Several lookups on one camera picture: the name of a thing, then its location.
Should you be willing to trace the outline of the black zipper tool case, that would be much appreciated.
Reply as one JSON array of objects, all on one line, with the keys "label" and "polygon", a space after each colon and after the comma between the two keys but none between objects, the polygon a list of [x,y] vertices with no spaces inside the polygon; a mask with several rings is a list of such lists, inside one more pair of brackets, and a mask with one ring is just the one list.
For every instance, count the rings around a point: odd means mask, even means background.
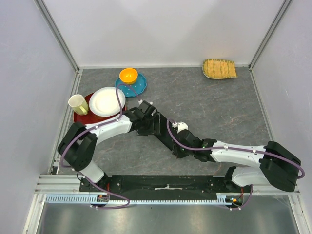
[{"label": "black zipper tool case", "polygon": [[158,136],[156,136],[156,135],[154,135],[154,136],[172,152],[172,150],[173,150],[173,138],[171,137],[171,135],[169,134],[168,129],[167,129],[167,118],[164,117],[159,112],[157,112],[154,115],[157,115],[157,114],[159,114],[160,118],[161,118],[161,124],[160,124],[161,134]]}]

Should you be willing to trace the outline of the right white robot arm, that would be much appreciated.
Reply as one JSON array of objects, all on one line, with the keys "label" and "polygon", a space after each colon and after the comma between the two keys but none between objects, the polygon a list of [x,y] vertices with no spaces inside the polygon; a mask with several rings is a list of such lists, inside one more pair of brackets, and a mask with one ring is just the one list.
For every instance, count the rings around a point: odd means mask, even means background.
[{"label": "right white robot arm", "polygon": [[177,156],[193,155],[203,162],[230,162],[237,164],[228,169],[223,186],[229,192],[254,184],[270,184],[293,192],[298,179],[305,172],[301,161],[281,144],[270,141],[265,146],[241,146],[215,139],[199,139],[189,130],[169,131]]}]

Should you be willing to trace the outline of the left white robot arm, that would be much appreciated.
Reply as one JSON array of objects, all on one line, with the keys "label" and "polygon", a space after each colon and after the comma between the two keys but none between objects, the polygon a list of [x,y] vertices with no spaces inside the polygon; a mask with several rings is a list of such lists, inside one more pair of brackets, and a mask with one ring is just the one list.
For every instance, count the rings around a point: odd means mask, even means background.
[{"label": "left white robot arm", "polygon": [[116,117],[83,125],[75,122],[60,142],[57,152],[76,171],[90,179],[90,186],[97,192],[107,186],[105,172],[93,161],[95,147],[120,134],[137,131],[139,135],[160,135],[161,114],[146,101],[138,107],[123,111]]}]

